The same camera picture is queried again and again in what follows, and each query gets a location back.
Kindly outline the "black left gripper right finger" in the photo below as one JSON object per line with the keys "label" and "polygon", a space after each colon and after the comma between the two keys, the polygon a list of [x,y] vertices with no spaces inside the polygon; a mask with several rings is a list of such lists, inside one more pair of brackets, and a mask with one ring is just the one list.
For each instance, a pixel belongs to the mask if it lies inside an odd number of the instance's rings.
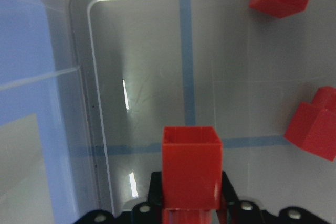
{"label": "black left gripper right finger", "polygon": [[220,223],[328,223],[301,207],[289,206],[273,215],[252,201],[240,200],[225,171],[222,172],[221,197],[217,210]]}

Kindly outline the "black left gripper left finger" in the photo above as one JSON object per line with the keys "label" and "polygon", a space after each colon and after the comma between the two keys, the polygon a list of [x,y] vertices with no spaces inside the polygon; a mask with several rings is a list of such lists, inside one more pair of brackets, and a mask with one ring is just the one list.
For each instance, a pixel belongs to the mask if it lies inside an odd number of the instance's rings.
{"label": "black left gripper left finger", "polygon": [[78,219],[79,223],[162,223],[162,173],[152,172],[147,200],[115,217],[105,210],[93,210]]}

